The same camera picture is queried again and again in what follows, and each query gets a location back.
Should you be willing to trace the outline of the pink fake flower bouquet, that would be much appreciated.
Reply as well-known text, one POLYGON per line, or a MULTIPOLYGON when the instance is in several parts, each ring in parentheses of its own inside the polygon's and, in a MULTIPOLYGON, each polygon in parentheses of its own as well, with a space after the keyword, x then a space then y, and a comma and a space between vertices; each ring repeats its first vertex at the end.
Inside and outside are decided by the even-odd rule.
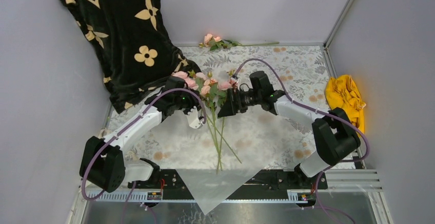
POLYGON ((212 72, 177 71, 172 73, 172 76, 184 79, 189 89, 199 91, 202 102, 208 111, 210 111, 207 126, 217 152, 216 172, 219 173, 223 170, 223 145, 226 145, 237 161, 241 162, 233 148, 224 138, 225 119, 217 117, 218 111, 226 100, 226 90, 232 88, 230 83, 228 81, 216 80, 212 72))

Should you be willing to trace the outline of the single pink flower stem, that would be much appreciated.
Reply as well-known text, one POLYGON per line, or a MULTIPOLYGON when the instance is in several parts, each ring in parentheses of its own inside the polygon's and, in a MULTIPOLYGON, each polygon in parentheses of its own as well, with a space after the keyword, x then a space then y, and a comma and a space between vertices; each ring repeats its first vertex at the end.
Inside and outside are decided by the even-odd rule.
POLYGON ((251 47, 251 46, 272 46, 278 45, 280 42, 265 42, 258 44, 242 44, 235 40, 223 39, 220 36, 215 36, 211 33, 207 33, 203 41, 198 44, 200 48, 208 48, 209 51, 230 49, 233 47, 251 47))

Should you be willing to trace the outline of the white translucent wrapping paper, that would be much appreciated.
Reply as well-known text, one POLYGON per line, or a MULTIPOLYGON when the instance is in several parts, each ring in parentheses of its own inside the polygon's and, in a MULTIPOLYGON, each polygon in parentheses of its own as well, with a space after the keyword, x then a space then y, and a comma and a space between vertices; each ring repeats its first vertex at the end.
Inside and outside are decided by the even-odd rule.
POLYGON ((164 169, 177 170, 204 214, 258 171, 290 169, 296 164, 294 152, 304 136, 290 120, 259 106, 218 118, 224 92, 232 91, 233 83, 218 82, 202 73, 184 75, 184 80, 199 91, 206 104, 207 123, 192 129, 177 111, 153 128, 137 151, 164 169))

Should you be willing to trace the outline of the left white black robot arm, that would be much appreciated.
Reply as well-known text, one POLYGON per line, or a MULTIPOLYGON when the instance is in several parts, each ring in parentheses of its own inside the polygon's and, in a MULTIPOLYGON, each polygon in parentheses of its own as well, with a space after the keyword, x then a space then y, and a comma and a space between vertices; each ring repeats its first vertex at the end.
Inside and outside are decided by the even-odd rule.
POLYGON ((155 94, 147 97, 139 111, 118 129, 85 144, 79 169, 82 188, 86 182, 111 193, 126 183, 139 181, 152 189, 159 183, 158 166, 148 159, 128 161, 125 157, 146 133, 165 119, 182 111, 189 127, 199 129, 207 119, 200 93, 180 77, 170 77, 155 94))

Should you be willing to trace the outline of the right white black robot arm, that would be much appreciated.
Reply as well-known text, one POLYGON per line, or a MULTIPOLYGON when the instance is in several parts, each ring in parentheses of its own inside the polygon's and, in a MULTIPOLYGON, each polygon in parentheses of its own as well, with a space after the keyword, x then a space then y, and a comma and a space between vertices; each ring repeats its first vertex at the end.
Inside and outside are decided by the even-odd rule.
POLYGON ((341 108, 330 110, 322 115, 310 110, 307 105, 289 100, 285 91, 274 89, 263 71, 250 74, 252 87, 246 91, 231 88, 218 117, 234 116, 245 113, 251 106, 260 105, 264 111, 284 118, 291 118, 312 129, 315 151, 295 166, 289 180, 301 189, 309 188, 320 172, 335 166, 351 152, 361 141, 357 132, 351 128, 346 112, 341 108))

